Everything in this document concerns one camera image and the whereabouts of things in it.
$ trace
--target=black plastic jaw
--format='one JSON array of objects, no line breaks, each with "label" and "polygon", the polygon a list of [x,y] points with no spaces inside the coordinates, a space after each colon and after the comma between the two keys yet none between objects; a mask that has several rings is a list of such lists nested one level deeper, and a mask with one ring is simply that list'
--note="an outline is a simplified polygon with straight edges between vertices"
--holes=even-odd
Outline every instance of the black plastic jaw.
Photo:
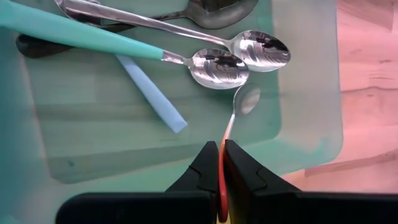
[{"label": "black plastic jaw", "polygon": [[56,224],[216,223],[218,148],[207,142],[165,192],[86,193],[67,200]]},{"label": "black plastic jaw", "polygon": [[226,142],[232,224],[398,223],[398,195],[303,192]]}]

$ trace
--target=red object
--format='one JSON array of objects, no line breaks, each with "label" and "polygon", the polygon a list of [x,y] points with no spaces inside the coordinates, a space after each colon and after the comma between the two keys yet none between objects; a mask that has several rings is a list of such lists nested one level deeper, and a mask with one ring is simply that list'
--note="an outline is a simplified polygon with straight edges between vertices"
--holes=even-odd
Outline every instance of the red object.
[{"label": "red object", "polygon": [[218,155],[218,185],[220,188],[220,210],[218,212],[218,221],[224,223],[228,219],[228,197],[226,193],[226,184],[224,177],[224,155],[225,155],[225,139],[221,142],[220,152]]}]

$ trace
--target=turquoise handle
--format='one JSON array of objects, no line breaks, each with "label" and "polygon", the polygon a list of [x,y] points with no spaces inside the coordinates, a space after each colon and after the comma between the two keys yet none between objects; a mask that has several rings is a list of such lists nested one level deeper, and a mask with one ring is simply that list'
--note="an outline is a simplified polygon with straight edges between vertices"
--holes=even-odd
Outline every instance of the turquoise handle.
[{"label": "turquoise handle", "polygon": [[158,47],[8,0],[0,0],[0,26],[74,47],[154,60],[163,57]]}]

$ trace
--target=tablespoon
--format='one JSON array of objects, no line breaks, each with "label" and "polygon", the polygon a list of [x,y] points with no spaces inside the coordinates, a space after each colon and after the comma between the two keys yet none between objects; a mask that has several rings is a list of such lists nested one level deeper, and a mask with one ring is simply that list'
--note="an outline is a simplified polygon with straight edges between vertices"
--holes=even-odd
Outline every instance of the tablespoon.
[{"label": "tablespoon", "polygon": [[218,214],[218,220],[221,223],[226,222],[228,217],[228,198],[224,177],[225,140],[229,139],[231,135],[236,115],[244,116],[250,113],[258,104],[260,95],[260,88],[251,82],[247,82],[245,85],[239,87],[234,95],[233,112],[225,130],[218,156],[218,182],[220,187],[220,212]]},{"label": "tablespoon", "polygon": [[0,26],[75,47],[185,65],[199,84],[216,90],[239,87],[249,78],[247,65],[225,50],[203,49],[187,59],[158,47],[9,0],[0,0]]},{"label": "tablespoon", "polygon": [[[62,1],[56,0],[55,3],[61,6]],[[256,6],[257,2],[258,0],[190,0],[187,8],[183,11],[155,16],[153,19],[166,21],[186,17],[205,29],[220,29],[246,17]],[[63,7],[60,8],[78,21],[89,22],[92,26],[110,32],[121,32],[136,27],[122,23],[102,25],[99,18],[72,13],[65,11]],[[30,58],[46,57],[72,48],[72,46],[40,40],[24,34],[21,34],[16,39],[16,45],[22,55]]]},{"label": "tablespoon", "polygon": [[255,72],[271,72],[285,66],[290,61],[290,52],[280,40],[257,30],[247,30],[231,40],[224,40],[219,37],[92,2],[63,0],[60,7],[86,16],[151,27],[222,45],[232,54],[241,58],[248,65],[249,69]]}]

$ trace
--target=wooden table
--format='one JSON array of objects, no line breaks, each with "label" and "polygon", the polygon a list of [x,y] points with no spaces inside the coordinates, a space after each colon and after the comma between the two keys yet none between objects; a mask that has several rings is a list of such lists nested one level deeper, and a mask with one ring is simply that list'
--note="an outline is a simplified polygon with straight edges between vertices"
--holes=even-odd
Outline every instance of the wooden table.
[{"label": "wooden table", "polygon": [[398,193],[398,1],[338,0],[344,143],[285,178],[304,190]]}]

